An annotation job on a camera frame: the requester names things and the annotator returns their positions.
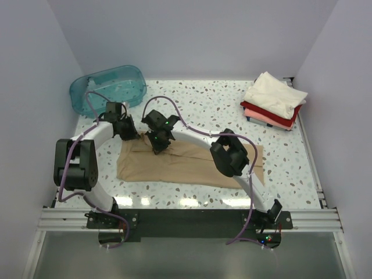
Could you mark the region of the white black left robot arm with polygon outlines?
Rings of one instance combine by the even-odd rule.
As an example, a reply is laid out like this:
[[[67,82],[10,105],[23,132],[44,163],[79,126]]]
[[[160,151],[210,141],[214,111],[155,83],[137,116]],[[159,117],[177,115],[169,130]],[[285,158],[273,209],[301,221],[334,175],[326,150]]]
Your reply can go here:
[[[114,219],[119,229],[128,232],[130,225],[119,216],[115,198],[99,183],[96,150],[117,135],[124,141],[139,138],[126,104],[107,102],[91,127],[76,137],[56,142],[53,180],[59,187],[58,202],[80,196],[99,217]]]

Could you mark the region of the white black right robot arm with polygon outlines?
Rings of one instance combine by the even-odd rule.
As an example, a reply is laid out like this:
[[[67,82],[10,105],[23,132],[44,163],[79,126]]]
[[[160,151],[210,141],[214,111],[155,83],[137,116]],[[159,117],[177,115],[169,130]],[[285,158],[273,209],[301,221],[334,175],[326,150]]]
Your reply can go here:
[[[144,116],[142,122],[149,128],[146,134],[156,154],[176,140],[209,150],[219,173],[233,178],[250,197],[255,207],[251,220],[256,223],[256,227],[275,229],[282,205],[253,171],[258,158],[257,147],[253,148],[254,157],[249,160],[248,151],[240,141],[243,137],[232,130],[226,129],[220,133],[199,131],[185,124],[179,116],[166,118],[156,110]]]

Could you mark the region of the beige t shirt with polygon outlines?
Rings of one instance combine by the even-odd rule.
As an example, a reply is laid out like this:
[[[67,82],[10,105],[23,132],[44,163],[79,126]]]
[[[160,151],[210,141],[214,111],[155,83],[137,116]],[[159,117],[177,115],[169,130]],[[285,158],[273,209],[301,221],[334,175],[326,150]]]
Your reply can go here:
[[[126,182],[164,182],[240,189],[239,183],[221,174],[208,149],[189,142],[172,141],[156,155],[145,133],[122,142],[117,178]]]

